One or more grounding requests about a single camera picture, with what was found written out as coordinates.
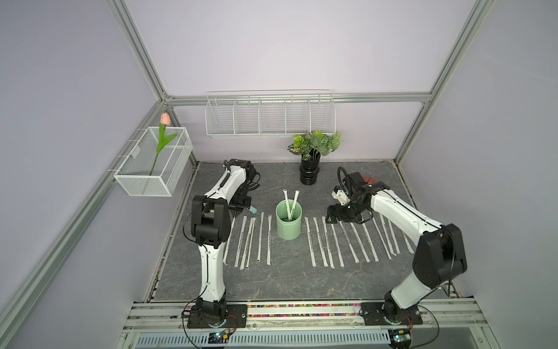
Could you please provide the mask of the fourteenth white straw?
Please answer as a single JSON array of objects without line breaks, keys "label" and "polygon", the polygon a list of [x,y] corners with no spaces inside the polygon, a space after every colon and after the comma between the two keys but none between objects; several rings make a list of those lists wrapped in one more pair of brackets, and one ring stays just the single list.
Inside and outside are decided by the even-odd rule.
[{"label": "fourteenth white straw", "polygon": [[237,268],[239,266],[239,261],[240,261],[240,257],[241,257],[241,250],[242,250],[242,246],[243,246],[244,231],[246,229],[246,221],[247,221],[247,216],[243,216],[240,236],[239,236],[239,240],[238,240],[238,247],[237,247],[237,251],[236,251],[237,253],[236,253],[236,256],[235,256],[235,264],[234,264],[235,268]]}]

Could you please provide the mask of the green cylindrical storage cup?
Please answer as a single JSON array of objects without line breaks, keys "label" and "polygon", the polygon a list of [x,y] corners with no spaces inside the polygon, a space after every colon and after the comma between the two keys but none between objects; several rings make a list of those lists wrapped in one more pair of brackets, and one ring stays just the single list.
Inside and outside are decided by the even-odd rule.
[{"label": "green cylindrical storage cup", "polygon": [[277,233],[284,240],[294,240],[301,232],[303,211],[299,203],[296,205],[292,221],[287,221],[284,200],[276,207]]}]

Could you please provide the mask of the twelfth white straw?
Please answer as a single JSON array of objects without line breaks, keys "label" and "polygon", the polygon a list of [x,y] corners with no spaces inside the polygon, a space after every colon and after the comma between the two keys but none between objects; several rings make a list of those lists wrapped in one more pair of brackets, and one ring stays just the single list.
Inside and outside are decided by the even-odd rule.
[{"label": "twelfth white straw", "polygon": [[263,223],[264,223],[264,212],[261,212],[261,214],[260,214],[260,229],[259,229],[259,234],[258,234],[257,262],[261,261],[261,256],[262,256]]}]

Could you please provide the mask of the thirteenth white straw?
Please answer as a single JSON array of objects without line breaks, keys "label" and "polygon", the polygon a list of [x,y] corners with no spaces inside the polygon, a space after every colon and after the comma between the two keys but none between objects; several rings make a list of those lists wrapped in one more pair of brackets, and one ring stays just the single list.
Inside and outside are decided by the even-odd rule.
[{"label": "thirteenth white straw", "polygon": [[255,220],[256,220],[256,218],[251,218],[249,226],[248,226],[248,235],[246,237],[246,244],[245,244],[245,247],[244,247],[244,253],[243,253],[242,260],[241,260],[241,267],[240,267],[241,270],[246,268],[247,260],[248,260],[248,257],[249,257],[248,250],[249,250],[249,247],[250,247],[251,235],[252,235],[252,232],[254,230]]}]

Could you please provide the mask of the eleventh white straw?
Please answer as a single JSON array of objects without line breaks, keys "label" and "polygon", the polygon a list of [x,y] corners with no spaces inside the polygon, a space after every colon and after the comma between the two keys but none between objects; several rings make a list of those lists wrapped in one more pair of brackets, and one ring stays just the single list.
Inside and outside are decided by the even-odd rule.
[{"label": "eleventh white straw", "polygon": [[272,231],[272,215],[268,215],[267,218],[267,258],[266,265],[271,266],[271,231]]}]

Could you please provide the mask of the fifteenth white straw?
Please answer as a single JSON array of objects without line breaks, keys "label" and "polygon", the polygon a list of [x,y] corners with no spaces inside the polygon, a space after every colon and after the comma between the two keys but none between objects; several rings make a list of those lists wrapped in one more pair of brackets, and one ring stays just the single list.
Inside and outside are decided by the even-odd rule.
[{"label": "fifteenth white straw", "polygon": [[227,241],[226,241],[225,252],[224,252],[224,255],[223,255],[223,264],[224,264],[225,266],[228,266],[227,258],[228,258],[228,253],[229,253],[229,250],[230,250],[230,240],[231,240],[232,235],[233,235],[233,229],[234,229],[234,226],[235,226],[236,217],[233,217],[232,220],[233,220],[233,221],[231,222],[229,237],[228,237],[228,239],[227,239]]}]

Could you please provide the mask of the seventeenth white straw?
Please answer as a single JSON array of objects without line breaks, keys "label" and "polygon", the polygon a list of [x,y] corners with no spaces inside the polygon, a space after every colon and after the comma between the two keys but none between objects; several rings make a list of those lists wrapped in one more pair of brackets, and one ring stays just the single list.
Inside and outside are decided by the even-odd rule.
[{"label": "seventeenth white straw", "polygon": [[290,206],[290,201],[289,201],[289,196],[288,196],[287,189],[283,189],[283,194],[284,194],[284,202],[285,202],[285,205],[286,205],[286,218],[287,218],[287,221],[291,221],[291,206]]}]

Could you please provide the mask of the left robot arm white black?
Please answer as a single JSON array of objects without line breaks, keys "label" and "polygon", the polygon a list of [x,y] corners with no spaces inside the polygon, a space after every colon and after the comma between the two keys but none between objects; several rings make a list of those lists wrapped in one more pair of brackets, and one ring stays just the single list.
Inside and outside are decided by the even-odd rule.
[{"label": "left robot arm white black", "polygon": [[223,167],[225,171],[217,183],[192,201],[190,231],[201,256],[201,290],[190,311],[191,328],[221,327],[227,323],[223,261],[232,218],[244,209],[257,213],[248,195],[260,186],[254,165],[249,160],[231,159]]}]

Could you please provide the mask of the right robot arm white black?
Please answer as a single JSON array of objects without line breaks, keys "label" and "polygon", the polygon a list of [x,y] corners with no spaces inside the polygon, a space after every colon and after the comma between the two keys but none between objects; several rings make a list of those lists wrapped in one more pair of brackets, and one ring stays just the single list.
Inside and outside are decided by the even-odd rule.
[{"label": "right robot arm white black", "polygon": [[382,182],[352,189],[338,185],[332,196],[338,203],[328,208],[327,223],[361,223],[364,211],[376,212],[393,222],[416,246],[411,273],[384,297],[382,313],[388,323],[400,324],[427,295],[466,272],[461,230],[421,214]]}]

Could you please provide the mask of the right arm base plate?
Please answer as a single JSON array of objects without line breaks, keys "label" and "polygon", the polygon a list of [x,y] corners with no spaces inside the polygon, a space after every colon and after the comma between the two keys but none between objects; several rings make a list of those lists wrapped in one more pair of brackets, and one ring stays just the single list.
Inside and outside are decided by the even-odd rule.
[{"label": "right arm base plate", "polygon": [[393,302],[362,302],[358,315],[366,326],[407,326],[423,324],[417,306],[400,309]]}]

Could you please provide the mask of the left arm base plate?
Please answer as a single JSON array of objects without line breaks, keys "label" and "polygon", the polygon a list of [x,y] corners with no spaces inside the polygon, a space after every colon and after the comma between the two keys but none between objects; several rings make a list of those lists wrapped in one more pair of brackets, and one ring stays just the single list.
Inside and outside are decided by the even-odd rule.
[{"label": "left arm base plate", "polygon": [[245,328],[248,306],[245,303],[227,305],[194,305],[187,315],[188,329]]}]

